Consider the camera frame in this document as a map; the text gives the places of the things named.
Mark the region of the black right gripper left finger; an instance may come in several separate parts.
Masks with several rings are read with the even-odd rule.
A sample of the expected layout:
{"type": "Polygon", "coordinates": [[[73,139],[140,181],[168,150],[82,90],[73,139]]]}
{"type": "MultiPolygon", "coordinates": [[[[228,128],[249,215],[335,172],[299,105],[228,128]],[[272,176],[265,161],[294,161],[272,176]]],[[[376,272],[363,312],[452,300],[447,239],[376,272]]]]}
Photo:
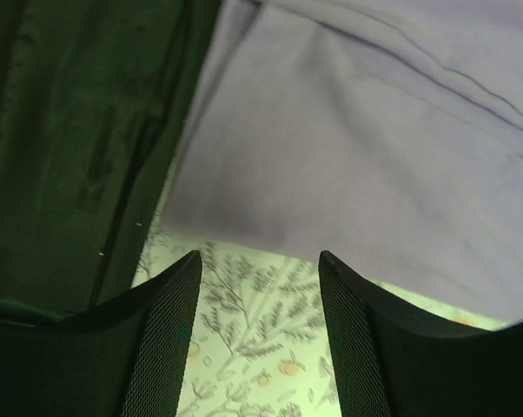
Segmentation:
{"type": "Polygon", "coordinates": [[[0,416],[174,416],[202,258],[60,321],[0,305],[0,416]]]}

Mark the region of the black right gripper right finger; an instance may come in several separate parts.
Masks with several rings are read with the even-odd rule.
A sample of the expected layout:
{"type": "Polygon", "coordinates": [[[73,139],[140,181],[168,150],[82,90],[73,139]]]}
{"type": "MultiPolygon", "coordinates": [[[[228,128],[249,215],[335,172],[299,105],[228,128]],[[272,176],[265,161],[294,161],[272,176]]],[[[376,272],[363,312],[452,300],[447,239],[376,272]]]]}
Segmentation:
{"type": "Polygon", "coordinates": [[[345,416],[523,416],[523,321],[449,321],[366,280],[328,251],[322,306],[345,416]]]}

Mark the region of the purple t shirt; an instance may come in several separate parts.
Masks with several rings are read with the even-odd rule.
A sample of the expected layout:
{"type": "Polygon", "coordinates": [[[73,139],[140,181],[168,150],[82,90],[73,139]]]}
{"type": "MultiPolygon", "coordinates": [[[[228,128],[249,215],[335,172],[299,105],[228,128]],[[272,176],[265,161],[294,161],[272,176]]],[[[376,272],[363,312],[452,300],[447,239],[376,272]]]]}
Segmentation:
{"type": "Polygon", "coordinates": [[[523,319],[523,1],[227,1],[163,212],[523,319]]]}

